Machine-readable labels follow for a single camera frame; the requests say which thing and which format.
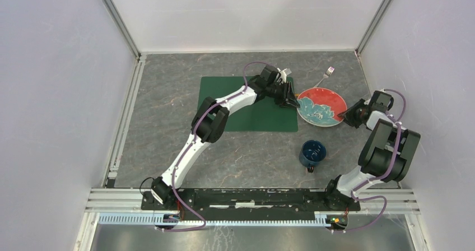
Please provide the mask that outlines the red teal floral plate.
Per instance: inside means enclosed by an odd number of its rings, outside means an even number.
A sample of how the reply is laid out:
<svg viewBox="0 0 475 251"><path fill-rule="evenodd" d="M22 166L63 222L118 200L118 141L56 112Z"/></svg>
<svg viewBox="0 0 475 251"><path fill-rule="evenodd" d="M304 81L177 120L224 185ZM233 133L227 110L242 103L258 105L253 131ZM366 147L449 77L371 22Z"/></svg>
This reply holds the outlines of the red teal floral plate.
<svg viewBox="0 0 475 251"><path fill-rule="evenodd" d="M299 116L307 123L317 127L333 127L343 121L338 115L348 109L343 97L336 92L314 87L297 95L300 107Z"/></svg>

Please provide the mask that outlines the silver metal fork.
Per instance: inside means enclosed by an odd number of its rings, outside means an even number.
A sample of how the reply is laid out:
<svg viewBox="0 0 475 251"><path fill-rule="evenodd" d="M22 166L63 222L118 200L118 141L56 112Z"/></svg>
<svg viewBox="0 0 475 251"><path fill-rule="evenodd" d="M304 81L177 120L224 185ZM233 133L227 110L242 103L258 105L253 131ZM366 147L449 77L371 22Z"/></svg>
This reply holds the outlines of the silver metal fork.
<svg viewBox="0 0 475 251"><path fill-rule="evenodd" d="M325 73L323 74L322 79L321 79L320 81L318 81L318 82L313 86L313 88L319 87L319 85L320 85L324 80L328 79L328 78L331 76L331 74L332 74L333 72L334 72L334 67L329 67L329 68L325 71Z"/></svg>

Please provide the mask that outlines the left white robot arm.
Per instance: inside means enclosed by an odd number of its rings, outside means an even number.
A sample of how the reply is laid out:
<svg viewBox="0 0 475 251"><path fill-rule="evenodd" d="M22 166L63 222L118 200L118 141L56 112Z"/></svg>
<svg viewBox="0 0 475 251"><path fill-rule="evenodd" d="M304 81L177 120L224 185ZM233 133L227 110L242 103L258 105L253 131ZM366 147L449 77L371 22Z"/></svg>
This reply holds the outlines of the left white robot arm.
<svg viewBox="0 0 475 251"><path fill-rule="evenodd" d="M199 155L221 138L230 115L267 97L273 98L280 107L299 108L293 84L288 80L290 74L289 68L266 64L260 74L245 79L236 91L217 99L205 98L192 120L185 145L168 169L151 184L150 192L156 205L165 211L175 206L176 191L186 174Z"/></svg>

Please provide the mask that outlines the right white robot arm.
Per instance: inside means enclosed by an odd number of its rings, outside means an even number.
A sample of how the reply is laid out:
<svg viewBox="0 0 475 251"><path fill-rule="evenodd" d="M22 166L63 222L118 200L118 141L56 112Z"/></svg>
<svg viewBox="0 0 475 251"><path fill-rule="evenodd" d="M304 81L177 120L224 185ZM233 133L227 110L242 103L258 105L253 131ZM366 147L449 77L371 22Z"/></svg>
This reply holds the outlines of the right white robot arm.
<svg viewBox="0 0 475 251"><path fill-rule="evenodd" d="M407 100L397 90L374 91L369 100L361 99L339 117L350 127L364 125L370 130L358 158L357 166L347 174L339 175L327 185L323 202L327 209L337 211L362 199L359 194L375 184L399 182L407 175L418 148L421 135L406 128L401 117L390 113L393 94Z"/></svg>

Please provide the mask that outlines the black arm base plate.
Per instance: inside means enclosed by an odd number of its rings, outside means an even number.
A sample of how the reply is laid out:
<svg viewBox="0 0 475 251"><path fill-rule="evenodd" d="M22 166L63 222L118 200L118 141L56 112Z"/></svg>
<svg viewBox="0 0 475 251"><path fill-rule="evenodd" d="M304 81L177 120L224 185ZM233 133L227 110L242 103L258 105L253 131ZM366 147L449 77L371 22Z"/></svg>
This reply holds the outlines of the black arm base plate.
<svg viewBox="0 0 475 251"><path fill-rule="evenodd" d="M142 197L142 210L184 210L186 221L197 221L192 213L206 221L311 221L315 212L359 211L360 204L351 198L328 197L323 189L198 189L178 190L161 204L150 192Z"/></svg>

